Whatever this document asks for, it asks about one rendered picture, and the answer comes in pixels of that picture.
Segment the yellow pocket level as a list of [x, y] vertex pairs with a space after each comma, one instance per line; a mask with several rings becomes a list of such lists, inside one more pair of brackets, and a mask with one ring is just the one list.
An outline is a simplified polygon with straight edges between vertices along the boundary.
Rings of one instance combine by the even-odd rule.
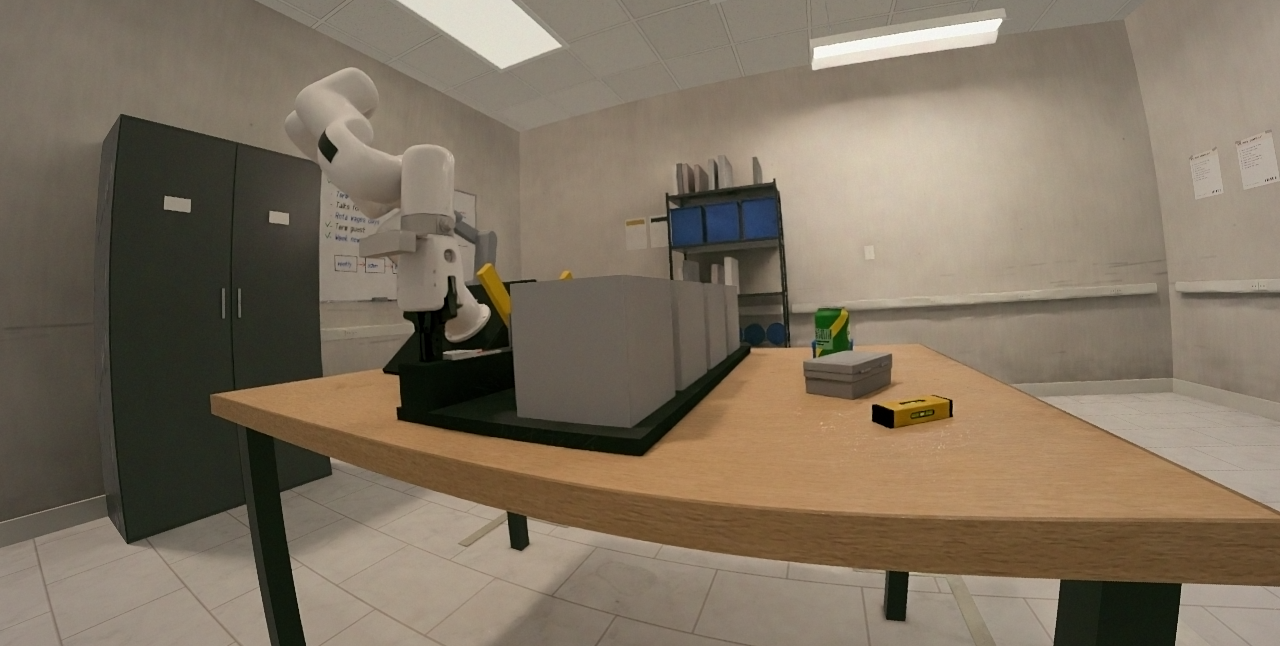
[[910, 399], [892, 400], [872, 406], [872, 422], [882, 423], [886, 429], [908, 426], [908, 423], [923, 423], [954, 417], [954, 400], [948, 397], [910, 397]]

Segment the green drink can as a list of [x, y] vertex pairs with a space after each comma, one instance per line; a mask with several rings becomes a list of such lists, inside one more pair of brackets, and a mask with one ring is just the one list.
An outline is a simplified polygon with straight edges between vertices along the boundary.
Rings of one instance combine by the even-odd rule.
[[849, 312], [842, 307], [817, 307], [817, 358], [850, 349]]

